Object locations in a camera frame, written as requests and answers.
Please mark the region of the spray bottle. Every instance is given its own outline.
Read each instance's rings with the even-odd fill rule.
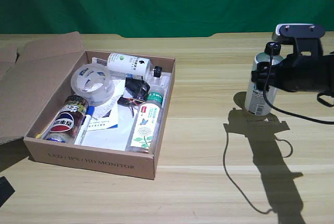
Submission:
[[[284,58],[280,55],[281,45],[276,42],[268,42],[264,52],[257,54],[254,58],[252,70],[256,70],[259,62],[270,62],[270,54],[272,51],[272,65],[279,64]],[[268,86],[264,88],[268,101],[273,104],[277,93],[277,88]],[[248,89],[245,99],[245,109],[254,114],[263,116],[271,111],[271,107],[263,98],[263,91],[258,90],[256,84],[249,80]]]

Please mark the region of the wood grain surface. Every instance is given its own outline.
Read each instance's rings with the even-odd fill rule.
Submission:
[[[0,47],[22,48],[43,37],[0,34]],[[254,118],[240,107],[254,56],[270,40],[270,33],[82,35],[87,50],[176,58],[157,177],[36,163],[21,141],[7,143],[0,146],[0,175],[16,192],[0,208],[0,223],[333,223],[333,127],[276,111]],[[334,51],[334,32],[322,43],[325,54]],[[290,46],[281,51],[291,52]],[[279,91],[275,105],[334,120],[334,109],[319,104],[315,93]]]

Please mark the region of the cardboard box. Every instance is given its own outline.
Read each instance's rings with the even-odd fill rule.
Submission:
[[[106,60],[110,53],[85,51],[78,32],[28,43],[15,65],[13,49],[0,52],[0,60],[6,63],[0,69],[0,143],[24,137],[37,162],[154,179],[175,79],[175,59],[137,55],[171,73],[158,143],[150,155],[35,139],[73,94],[70,79],[74,71],[90,63],[92,57]]]

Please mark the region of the tape roll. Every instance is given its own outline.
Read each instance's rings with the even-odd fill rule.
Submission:
[[[77,69],[71,87],[94,107],[107,102],[114,93],[110,71],[101,64],[87,64]]]

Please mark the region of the green curtain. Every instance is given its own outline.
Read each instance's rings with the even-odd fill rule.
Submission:
[[[334,30],[334,0],[0,0],[0,33],[205,37],[273,31],[283,22]]]

